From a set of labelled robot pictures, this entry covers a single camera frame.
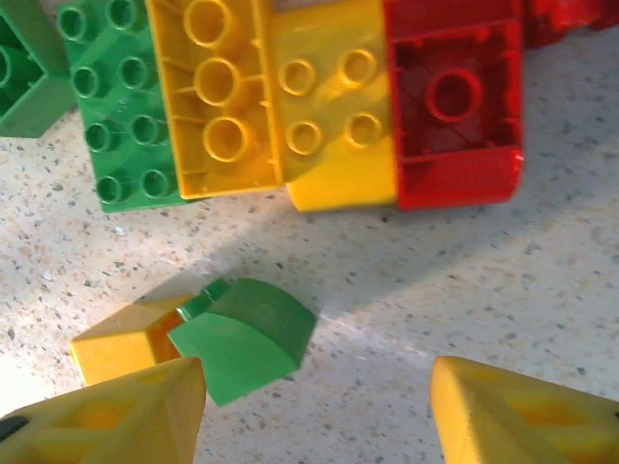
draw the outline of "floor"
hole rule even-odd
[[[278,191],[106,216],[76,113],[0,139],[0,415],[80,388],[69,340],[106,315],[216,276],[275,283],[320,321],[292,378],[208,404],[198,463],[440,463],[437,355],[619,398],[618,43],[527,54],[527,170],[505,205],[301,215]]]

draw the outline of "speckled floor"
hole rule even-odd
[[[506,205],[302,216],[279,191],[106,216],[76,113],[1,139],[0,415],[81,386],[76,334],[215,276],[273,282],[320,322],[294,378],[209,403],[196,462],[439,463],[436,355],[619,398],[618,43],[527,54],[527,172]]]

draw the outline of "terrazzo floor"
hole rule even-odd
[[[209,402],[197,463],[440,463],[437,355],[619,398],[617,44],[527,53],[526,174],[505,205],[301,215],[282,190],[106,216],[75,112],[0,139],[0,416],[81,387],[75,335],[217,276],[275,283],[320,320],[293,377]]]

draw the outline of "green curved brick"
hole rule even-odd
[[[38,138],[75,105],[62,39],[36,0],[0,0],[0,137]]]
[[[178,190],[143,0],[70,3],[57,22],[103,210],[187,203]]]
[[[251,278],[217,280],[179,312],[187,322],[168,336],[181,355],[201,359],[218,406],[299,369],[316,324],[292,296]]]

